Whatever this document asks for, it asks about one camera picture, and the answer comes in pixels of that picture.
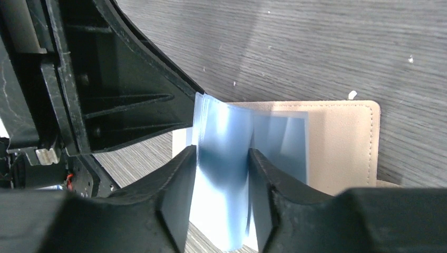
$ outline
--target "white debris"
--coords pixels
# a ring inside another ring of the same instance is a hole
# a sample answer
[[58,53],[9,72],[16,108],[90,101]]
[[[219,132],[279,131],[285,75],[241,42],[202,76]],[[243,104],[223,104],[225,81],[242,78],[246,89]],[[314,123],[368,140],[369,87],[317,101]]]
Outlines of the white debris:
[[355,96],[357,96],[357,92],[356,92],[356,91],[351,91],[351,92],[348,94],[348,99],[349,99],[349,100],[352,100],[352,99],[355,98]]

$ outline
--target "stitched edge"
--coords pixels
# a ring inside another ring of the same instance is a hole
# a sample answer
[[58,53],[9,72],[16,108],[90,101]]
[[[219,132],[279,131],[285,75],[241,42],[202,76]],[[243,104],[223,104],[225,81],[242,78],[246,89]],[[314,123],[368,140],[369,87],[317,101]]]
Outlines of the stitched edge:
[[371,106],[368,106],[366,104],[317,104],[317,105],[273,105],[274,108],[281,108],[281,107],[334,107],[334,106],[363,106],[368,108],[371,111],[371,127],[370,127],[370,154],[369,154],[369,160],[368,160],[368,176],[366,177],[366,184],[370,184],[370,174],[371,174],[371,161],[372,161],[372,147],[373,147],[373,109]]

